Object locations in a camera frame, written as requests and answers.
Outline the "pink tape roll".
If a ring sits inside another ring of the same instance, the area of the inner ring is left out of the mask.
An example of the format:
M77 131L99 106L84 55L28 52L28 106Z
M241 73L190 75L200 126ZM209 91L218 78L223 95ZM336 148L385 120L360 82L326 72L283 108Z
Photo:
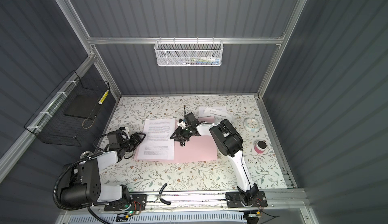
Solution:
M254 146L254 150L258 153L258 154L262 154L266 151L267 149L267 143L265 141L262 141L262 140L259 140L255 143L255 146Z

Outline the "black pad in basket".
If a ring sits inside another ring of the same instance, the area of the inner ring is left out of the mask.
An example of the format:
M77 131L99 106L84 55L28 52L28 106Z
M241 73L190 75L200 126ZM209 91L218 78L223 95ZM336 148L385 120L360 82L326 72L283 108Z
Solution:
M64 111L65 116L82 119L95 119L102 105L98 104L99 97L78 95Z

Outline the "white paper sheet underneath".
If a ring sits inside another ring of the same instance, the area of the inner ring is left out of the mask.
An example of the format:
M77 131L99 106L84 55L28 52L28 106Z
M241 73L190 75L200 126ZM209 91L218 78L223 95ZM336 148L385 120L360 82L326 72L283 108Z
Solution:
M216 123L220 123L222 120L227 119L232 121L232 114L227 112L225 106L214 106L214 107L199 107L199 117L214 117Z

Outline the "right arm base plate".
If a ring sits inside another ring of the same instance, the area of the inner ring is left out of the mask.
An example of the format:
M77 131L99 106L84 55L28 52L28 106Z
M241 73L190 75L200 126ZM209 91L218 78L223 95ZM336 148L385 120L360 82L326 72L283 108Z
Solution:
M257 194L245 195L239 192L226 192L225 199L228 208L267 207L267 198L263 191Z

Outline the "pink file folder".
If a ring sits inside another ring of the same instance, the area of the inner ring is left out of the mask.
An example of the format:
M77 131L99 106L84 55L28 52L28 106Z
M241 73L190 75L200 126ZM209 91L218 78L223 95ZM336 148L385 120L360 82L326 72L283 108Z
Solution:
M167 163L185 163L211 161L217 159L217 146L211 136L192 136L190 141L186 142L184 147L180 146L180 142L174 141L174 159L173 160L155 160Z

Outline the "white round tape dispenser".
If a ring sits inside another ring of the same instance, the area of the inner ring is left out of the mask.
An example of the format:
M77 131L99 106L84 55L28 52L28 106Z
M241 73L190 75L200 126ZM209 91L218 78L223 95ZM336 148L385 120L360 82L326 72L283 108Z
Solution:
M246 118L244 120L244 128L248 132L258 132L260 130L260 123L255 118Z

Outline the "silver drink can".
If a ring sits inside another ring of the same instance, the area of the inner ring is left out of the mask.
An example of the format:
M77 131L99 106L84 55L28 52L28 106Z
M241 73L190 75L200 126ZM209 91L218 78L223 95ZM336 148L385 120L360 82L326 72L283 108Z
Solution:
M80 159L91 159L94 157L94 153L92 151L85 151L80 155Z

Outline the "pens in white basket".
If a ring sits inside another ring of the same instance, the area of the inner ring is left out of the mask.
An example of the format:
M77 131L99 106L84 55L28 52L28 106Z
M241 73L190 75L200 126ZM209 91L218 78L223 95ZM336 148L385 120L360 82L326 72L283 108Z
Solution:
M187 58L185 60L180 60L177 63L183 65L211 65L218 66L221 65L221 58L219 57L195 57Z

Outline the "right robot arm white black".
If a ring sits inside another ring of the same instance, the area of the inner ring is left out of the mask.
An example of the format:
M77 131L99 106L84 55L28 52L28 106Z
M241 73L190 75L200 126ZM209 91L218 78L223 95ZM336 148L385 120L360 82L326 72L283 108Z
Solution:
M244 206L252 206L259 194L259 188L249 174L244 160L243 139L231 122L224 119L220 123L208 123L199 121L193 113L189 113L178 121L170 139L184 147L193 136L212 136L218 150L227 156L231 163L241 203Z

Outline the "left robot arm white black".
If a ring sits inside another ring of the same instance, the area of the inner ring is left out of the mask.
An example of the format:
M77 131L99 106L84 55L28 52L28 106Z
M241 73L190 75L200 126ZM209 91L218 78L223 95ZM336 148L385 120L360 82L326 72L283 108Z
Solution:
M97 137L94 147L98 153L84 154L63 167L52 193L56 206L67 211L97 205L112 211L136 209L128 188L102 184L100 172L125 159L126 153L134 153L145 138L144 133L129 135L124 127Z

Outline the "printed white paper sheet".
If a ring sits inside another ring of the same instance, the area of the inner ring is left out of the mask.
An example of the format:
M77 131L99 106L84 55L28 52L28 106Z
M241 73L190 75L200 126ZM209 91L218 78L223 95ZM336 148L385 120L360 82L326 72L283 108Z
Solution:
M136 159L140 160L173 160L174 140L170 139L175 131L175 120L147 119L143 133L144 141L139 145Z

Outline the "yellow marker in basket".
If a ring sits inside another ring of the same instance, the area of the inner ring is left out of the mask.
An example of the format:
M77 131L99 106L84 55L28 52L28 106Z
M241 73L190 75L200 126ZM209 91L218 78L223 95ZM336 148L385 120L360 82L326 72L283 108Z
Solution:
M99 104L99 105L102 105L102 104L104 103L105 99L106 99L107 96L109 95L109 92L110 92L110 90L106 90L106 91L104 92L104 94L102 95L102 97L101 97L100 100L98 101L98 104Z

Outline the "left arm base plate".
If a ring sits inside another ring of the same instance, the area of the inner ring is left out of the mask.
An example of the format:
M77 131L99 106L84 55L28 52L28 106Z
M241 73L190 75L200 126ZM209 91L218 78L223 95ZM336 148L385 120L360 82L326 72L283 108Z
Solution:
M104 207L104 211L143 211L146 208L147 197L146 194L131 194L129 200L123 197L109 202Z

